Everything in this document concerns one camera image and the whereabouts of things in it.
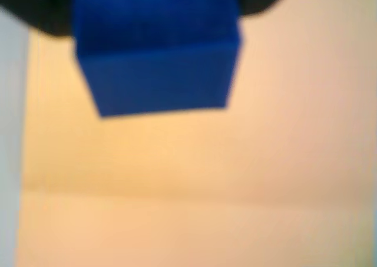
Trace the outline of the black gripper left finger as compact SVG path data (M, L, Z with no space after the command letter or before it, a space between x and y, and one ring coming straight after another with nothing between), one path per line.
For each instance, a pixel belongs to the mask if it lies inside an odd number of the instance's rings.
M47 35L72 35L72 0L1 0L1 7Z

